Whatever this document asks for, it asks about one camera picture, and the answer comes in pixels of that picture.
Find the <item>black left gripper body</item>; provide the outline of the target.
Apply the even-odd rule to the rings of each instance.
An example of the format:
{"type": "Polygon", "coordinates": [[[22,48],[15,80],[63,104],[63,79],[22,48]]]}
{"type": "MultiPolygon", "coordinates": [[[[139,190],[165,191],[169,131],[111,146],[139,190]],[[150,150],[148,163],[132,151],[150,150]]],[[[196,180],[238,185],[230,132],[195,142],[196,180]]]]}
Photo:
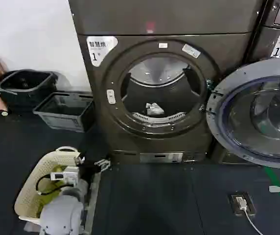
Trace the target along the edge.
{"type": "Polygon", "coordinates": [[[77,165],[79,168],[79,179],[90,181],[91,178],[101,171],[99,162],[85,161],[77,165]]]}

